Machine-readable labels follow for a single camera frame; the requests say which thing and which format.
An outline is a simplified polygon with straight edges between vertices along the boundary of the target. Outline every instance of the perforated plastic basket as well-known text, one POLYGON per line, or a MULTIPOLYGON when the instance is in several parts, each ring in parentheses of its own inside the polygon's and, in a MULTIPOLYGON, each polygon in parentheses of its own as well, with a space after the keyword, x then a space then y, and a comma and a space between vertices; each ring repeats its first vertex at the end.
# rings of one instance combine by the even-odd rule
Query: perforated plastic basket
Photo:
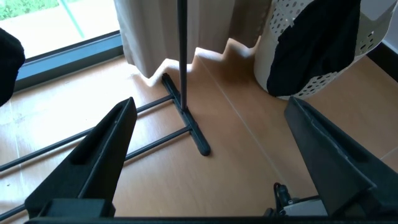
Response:
MULTIPOLYGON (((267 91, 267 80, 270 74, 272 61, 275 56, 275 49, 278 44, 278 37, 288 26, 294 26, 294 19, 313 0, 273 0, 266 26, 256 52, 254 63, 254 74, 260 86, 267 91)), ((356 41, 355 58, 352 64, 365 56, 381 43, 386 36, 396 3, 390 6, 377 20, 372 21, 363 13, 359 20, 359 29, 356 41)), ((312 96, 329 84, 332 80, 341 75, 347 68, 340 72, 329 73, 319 77, 313 77, 306 86, 296 93, 297 98, 312 96)), ((289 96, 279 96, 287 100, 289 96)))

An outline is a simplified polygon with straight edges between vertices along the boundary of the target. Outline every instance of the curtain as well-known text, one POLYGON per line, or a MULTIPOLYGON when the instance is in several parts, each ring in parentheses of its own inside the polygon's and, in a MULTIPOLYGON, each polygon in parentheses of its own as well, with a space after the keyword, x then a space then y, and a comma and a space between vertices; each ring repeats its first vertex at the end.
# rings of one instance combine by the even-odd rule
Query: curtain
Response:
MULTIPOLYGON (((228 38, 253 47, 272 0, 189 0, 188 58, 196 47, 223 53, 228 38)), ((124 55, 147 78, 179 60, 177 0, 114 0, 124 55)))

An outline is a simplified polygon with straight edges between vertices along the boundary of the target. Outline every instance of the clothes rack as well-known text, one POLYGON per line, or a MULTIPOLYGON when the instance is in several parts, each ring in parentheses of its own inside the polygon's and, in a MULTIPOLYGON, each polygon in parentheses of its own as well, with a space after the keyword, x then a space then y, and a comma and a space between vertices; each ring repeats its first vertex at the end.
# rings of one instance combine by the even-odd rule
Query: clothes rack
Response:
MULTIPOLYGON (((148 110, 149 108, 153 108, 161 103, 166 101, 172 100, 174 102, 177 111, 180 113, 183 122, 185 123, 185 127, 179 129, 178 131, 171 133, 163 138, 160 138, 134 152, 129 153, 126 156, 126 161, 132 159, 150 149, 153 149, 171 139, 174 139, 180 136, 183 133, 190 132, 195 144, 198 147, 198 150, 201 155, 208 156, 211 152, 210 146, 205 139, 203 133, 200 131, 198 124, 196 123, 195 119, 193 118, 191 112, 187 107, 187 0, 177 0, 177 18, 178 18, 178 37, 179 37, 179 46, 180 46, 180 91, 174 85, 173 80, 170 78, 168 74, 162 75, 162 83, 169 93, 167 96, 155 100, 147 105, 141 106, 137 109, 137 112, 143 112, 148 110)), ((86 136, 93 128, 87 129, 86 131, 80 132, 74 136, 70 136, 64 140, 56 142, 50 146, 47 146, 43 149, 39 149, 35 152, 32 152, 26 156, 22 156, 16 160, 8 162, 0 166, 0 172, 10 169, 16 165, 19 165, 23 162, 29 161, 35 157, 38 157, 42 154, 50 152, 60 146, 68 144, 72 141, 82 138, 86 136)), ((25 210, 24 205, 20 205, 12 210, 5 212, 0 215, 0 222, 25 210)))

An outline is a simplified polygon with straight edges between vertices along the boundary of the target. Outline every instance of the baseboard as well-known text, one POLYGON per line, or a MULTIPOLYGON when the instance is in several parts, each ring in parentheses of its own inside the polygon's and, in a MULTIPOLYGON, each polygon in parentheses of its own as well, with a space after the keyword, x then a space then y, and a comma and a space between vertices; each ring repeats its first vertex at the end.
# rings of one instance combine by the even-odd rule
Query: baseboard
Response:
POLYGON ((381 42, 368 57, 398 82, 398 54, 381 42))

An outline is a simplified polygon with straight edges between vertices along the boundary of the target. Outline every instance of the green plant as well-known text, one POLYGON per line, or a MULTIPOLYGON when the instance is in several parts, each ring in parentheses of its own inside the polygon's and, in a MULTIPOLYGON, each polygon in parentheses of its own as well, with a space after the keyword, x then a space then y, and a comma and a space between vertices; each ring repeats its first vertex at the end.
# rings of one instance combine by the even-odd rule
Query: green plant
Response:
POLYGON ((57 0, 0 0, 0 21, 58 5, 57 0))

